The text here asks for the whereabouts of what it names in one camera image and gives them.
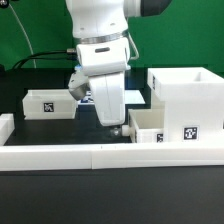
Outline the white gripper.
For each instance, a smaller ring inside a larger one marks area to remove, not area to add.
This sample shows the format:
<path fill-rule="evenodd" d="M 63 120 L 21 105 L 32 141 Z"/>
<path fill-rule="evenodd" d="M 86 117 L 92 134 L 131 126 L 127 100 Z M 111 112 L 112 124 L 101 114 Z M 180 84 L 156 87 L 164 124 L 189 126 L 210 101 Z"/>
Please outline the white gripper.
<path fill-rule="evenodd" d="M 99 44 L 79 44 L 77 54 L 82 72 L 88 77 L 97 116 L 103 126 L 125 121 L 125 71 L 130 57 L 127 38 Z M 112 136 L 120 128 L 111 129 Z"/>

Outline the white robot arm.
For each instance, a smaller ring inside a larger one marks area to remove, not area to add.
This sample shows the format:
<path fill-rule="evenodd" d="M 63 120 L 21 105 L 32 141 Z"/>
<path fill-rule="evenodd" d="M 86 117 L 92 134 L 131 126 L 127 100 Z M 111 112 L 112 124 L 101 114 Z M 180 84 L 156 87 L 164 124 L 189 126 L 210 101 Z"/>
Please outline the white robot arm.
<path fill-rule="evenodd" d="M 129 17 L 161 14 L 172 0 L 65 0 L 77 58 L 103 126 L 125 122 L 125 72 L 136 46 Z"/>

